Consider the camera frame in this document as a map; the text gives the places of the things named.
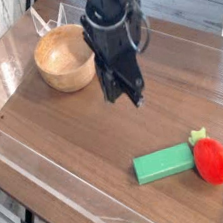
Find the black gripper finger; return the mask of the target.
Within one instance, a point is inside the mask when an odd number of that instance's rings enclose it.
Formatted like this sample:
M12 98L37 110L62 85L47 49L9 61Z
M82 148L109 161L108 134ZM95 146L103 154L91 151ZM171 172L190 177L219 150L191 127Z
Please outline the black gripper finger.
M96 72L101 85L104 99L108 102L114 103L116 99L122 94L122 90L118 80L114 76L113 71L107 69L107 65L103 60L95 56Z
M112 71L116 98L125 93L137 108L141 106L144 100L142 96L144 82L138 64L128 64L122 69L115 67Z

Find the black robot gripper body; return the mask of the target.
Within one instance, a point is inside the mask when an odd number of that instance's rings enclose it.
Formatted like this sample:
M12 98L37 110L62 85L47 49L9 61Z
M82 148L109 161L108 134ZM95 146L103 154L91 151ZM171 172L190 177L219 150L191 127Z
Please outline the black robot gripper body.
M138 64L137 54L149 43L140 46L140 25L146 22L140 0L86 0L81 16L84 39L107 69L122 69Z

